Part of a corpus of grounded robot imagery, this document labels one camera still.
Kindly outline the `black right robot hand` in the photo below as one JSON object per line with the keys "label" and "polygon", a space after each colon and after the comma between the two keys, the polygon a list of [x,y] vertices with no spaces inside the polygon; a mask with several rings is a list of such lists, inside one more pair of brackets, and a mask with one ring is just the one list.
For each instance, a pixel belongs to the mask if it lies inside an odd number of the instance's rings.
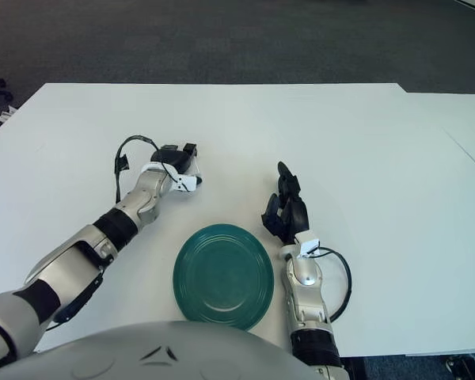
{"label": "black right robot hand", "polygon": [[298,178],[279,161],[278,192],[271,194],[265,212],[261,215],[263,226],[285,245],[295,243],[295,235],[310,228],[306,205],[300,196]]}

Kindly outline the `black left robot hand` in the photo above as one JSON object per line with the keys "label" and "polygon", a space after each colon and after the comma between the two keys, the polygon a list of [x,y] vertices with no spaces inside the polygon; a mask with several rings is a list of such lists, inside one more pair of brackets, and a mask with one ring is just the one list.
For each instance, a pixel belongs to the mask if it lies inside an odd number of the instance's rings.
{"label": "black left robot hand", "polygon": [[164,145],[152,154],[150,160],[161,163],[168,177],[176,184],[176,190],[188,192],[203,182],[196,165],[197,154],[197,145],[187,142],[181,150],[178,145]]}

